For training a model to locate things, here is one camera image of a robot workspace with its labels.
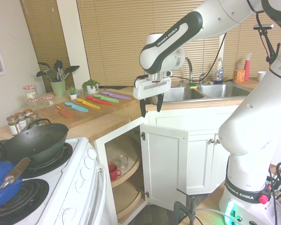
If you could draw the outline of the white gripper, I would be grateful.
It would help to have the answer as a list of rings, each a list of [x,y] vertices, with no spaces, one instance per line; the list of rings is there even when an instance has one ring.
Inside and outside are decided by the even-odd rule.
[[[164,78],[160,82],[152,82],[151,80],[136,79],[135,87],[133,88],[133,97],[140,100],[141,116],[146,116],[146,98],[157,95],[156,110],[160,112],[163,105],[164,93],[171,88],[171,78]]]

